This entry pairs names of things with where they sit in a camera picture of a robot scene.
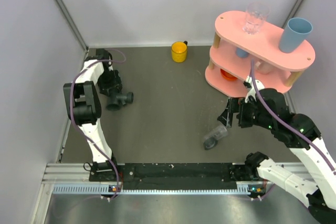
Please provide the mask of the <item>grey plastic pipe fitting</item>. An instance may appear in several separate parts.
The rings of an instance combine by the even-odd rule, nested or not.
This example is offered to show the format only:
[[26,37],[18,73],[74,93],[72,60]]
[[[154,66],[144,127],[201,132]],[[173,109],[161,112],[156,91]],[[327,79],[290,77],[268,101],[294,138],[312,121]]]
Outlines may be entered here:
[[123,94],[119,89],[113,88],[109,92],[106,109],[108,111],[117,111],[127,104],[132,104],[133,100],[133,92]]

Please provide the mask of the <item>clear trap with grey nut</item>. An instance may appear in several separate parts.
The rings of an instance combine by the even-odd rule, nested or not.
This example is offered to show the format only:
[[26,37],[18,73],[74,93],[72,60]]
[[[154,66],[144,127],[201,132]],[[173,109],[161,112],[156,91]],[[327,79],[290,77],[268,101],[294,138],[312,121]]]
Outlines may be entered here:
[[228,135],[227,128],[224,125],[219,125],[207,133],[202,140],[204,150],[213,149],[218,141]]

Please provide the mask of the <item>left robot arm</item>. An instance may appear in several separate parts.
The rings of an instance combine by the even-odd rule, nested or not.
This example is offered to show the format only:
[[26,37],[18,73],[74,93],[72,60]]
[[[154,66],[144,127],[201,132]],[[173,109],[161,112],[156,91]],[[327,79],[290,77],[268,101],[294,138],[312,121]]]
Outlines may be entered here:
[[120,181],[119,168],[101,127],[102,107],[96,90],[98,81],[112,73],[113,62],[111,53],[97,49],[94,56],[85,59],[73,81],[63,86],[68,117],[92,152],[92,182]]

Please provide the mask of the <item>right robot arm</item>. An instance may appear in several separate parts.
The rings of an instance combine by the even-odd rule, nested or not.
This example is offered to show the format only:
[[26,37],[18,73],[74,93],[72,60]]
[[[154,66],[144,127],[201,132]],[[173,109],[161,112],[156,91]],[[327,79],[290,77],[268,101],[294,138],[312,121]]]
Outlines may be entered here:
[[335,223],[335,161],[313,120],[290,112],[284,95],[270,88],[246,98],[229,98],[217,119],[230,127],[233,118],[241,128],[259,126],[269,130],[299,158],[313,180],[306,181],[261,152],[247,156],[246,176],[266,179],[282,188],[297,198],[318,223]]

